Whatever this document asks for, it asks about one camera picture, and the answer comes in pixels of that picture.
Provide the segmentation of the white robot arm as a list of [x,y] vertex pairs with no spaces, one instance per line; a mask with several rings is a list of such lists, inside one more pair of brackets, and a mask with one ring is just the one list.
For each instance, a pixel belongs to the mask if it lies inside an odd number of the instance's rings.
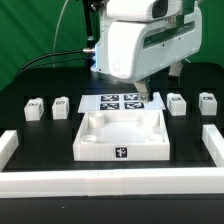
[[97,0],[100,38],[95,73],[135,85],[139,100],[151,100],[149,76],[182,66],[202,42],[200,0]]

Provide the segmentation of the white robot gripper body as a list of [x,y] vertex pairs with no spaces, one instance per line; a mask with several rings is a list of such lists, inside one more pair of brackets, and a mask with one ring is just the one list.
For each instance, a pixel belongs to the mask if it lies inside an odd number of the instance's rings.
[[135,83],[199,51],[197,6],[106,6],[96,44],[96,71]]

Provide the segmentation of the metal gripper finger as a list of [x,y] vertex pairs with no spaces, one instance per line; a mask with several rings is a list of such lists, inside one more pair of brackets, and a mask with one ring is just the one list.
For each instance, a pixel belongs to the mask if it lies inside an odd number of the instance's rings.
[[145,79],[139,80],[134,83],[138,91],[138,99],[140,102],[147,102],[149,100],[148,84]]
[[170,66],[168,75],[178,77],[181,73],[181,70],[182,70],[182,62],[178,61]]

